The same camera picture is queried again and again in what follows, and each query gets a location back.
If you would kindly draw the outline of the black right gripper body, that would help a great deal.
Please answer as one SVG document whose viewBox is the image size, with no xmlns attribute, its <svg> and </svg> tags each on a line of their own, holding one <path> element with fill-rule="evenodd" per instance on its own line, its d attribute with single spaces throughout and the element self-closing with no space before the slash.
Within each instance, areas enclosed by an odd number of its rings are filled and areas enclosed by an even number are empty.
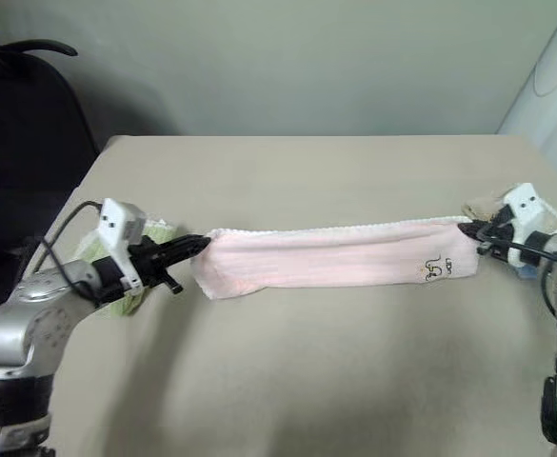
<svg viewBox="0 0 557 457">
<path fill-rule="evenodd" d="M 480 242 L 477 253 L 497 260 L 506 260 L 514 233 L 511 224 L 513 218 L 514 215 L 511 211 L 499 211 L 488 220 L 488 225 L 483 230 L 486 237 L 484 242 Z"/>
</svg>

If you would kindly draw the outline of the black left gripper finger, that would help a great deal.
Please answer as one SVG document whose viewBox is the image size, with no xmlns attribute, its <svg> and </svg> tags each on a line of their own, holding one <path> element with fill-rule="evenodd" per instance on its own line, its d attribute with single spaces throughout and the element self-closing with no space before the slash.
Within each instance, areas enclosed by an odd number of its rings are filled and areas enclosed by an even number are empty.
<svg viewBox="0 0 557 457">
<path fill-rule="evenodd" d="M 190 247 L 184 247 L 184 248 L 171 249 L 167 253 L 167 264 L 168 265 L 175 265 L 175 264 L 181 263 L 183 261 L 186 261 L 190 258 L 193 258 L 193 257 L 197 256 L 204 249 L 205 249 L 205 247 L 202 247 L 202 246 L 190 246 Z"/>
<path fill-rule="evenodd" d="M 169 242 L 165 249 L 169 252 L 201 252 L 210 243 L 210 238 L 199 234 L 187 234 Z"/>
</svg>

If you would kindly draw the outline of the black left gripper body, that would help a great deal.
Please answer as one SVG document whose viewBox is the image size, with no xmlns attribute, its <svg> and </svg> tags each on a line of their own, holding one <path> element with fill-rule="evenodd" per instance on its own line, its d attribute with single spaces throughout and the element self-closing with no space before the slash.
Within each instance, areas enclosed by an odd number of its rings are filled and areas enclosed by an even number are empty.
<svg viewBox="0 0 557 457">
<path fill-rule="evenodd" d="M 140 244 L 128 247 L 129 259 L 145 288 L 164 285 L 172 294 L 184 290 L 168 273 L 168 267 L 178 263 L 178 260 L 174 260 L 177 248 L 176 240 L 158 244 L 149 237 L 143 237 Z"/>
</svg>

